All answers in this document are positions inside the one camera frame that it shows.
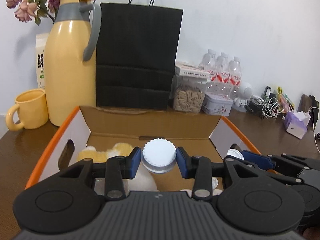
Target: purple tissue pack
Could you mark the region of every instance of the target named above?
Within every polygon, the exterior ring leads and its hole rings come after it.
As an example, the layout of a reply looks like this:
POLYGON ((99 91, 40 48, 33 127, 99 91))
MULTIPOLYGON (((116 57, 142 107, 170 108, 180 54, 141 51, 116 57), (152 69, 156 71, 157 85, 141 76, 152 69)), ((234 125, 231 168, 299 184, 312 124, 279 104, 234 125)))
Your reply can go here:
POLYGON ((288 112, 284 119, 284 127, 286 131, 299 139, 307 133, 307 127, 303 121, 300 121, 292 112, 288 112))

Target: container of sunflower seeds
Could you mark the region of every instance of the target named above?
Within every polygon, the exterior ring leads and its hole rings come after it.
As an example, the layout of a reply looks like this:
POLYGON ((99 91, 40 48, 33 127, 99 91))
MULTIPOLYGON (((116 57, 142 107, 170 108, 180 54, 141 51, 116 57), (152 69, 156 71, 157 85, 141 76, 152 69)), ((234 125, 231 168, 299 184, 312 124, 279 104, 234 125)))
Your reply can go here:
POLYGON ((177 63, 173 109, 199 113, 207 90, 207 78, 207 71, 177 63))

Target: blue gripper pad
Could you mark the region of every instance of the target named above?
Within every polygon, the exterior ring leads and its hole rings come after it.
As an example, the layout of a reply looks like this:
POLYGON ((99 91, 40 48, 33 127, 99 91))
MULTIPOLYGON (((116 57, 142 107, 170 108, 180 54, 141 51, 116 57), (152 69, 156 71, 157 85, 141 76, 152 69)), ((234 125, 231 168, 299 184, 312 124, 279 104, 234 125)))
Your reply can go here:
POLYGON ((177 164, 178 164, 181 176, 185 179, 188 175, 186 158, 181 152, 181 150, 179 149, 179 147, 177 148, 177 164))
POLYGON ((130 179, 134 179, 141 161, 141 149, 139 147, 135 147, 130 153, 129 158, 132 160, 129 173, 130 179))
POLYGON ((275 167, 275 164, 267 156, 263 156, 245 150, 242 151, 241 154, 246 161, 257 164, 259 168, 262 170, 267 171, 275 167))

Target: gray thermos handle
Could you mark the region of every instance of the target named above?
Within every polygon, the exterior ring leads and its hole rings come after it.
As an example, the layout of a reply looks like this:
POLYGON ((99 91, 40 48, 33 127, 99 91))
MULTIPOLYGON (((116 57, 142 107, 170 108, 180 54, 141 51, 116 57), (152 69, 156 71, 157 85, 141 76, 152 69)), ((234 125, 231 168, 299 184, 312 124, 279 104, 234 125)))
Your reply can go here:
POLYGON ((83 61, 88 61, 91 59, 94 49, 96 48, 97 41, 99 38, 100 27, 101 27, 101 7, 98 4, 87 4, 80 7, 80 12, 85 11, 93 12, 92 15, 92 27, 91 34, 88 42, 88 46, 84 49, 83 52, 83 61))

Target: plush toy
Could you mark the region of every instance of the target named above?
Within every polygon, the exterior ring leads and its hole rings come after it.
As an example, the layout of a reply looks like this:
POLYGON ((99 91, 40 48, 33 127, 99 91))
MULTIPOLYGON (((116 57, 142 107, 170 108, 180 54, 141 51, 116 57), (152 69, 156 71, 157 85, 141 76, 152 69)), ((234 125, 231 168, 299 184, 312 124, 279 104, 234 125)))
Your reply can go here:
MULTIPOLYGON (((84 158, 93 159, 94 163, 106 162, 108 158, 112 158, 118 155, 129 156, 132 152, 133 147, 128 143, 117 143, 112 149, 107 150, 106 152, 97 152, 95 147, 88 146, 81 152, 79 152, 77 161, 80 161, 84 158)), ((131 190, 134 191, 158 191, 156 183, 149 173, 147 168, 140 163, 137 174, 134 179, 124 179, 124 189, 126 195, 131 190)))

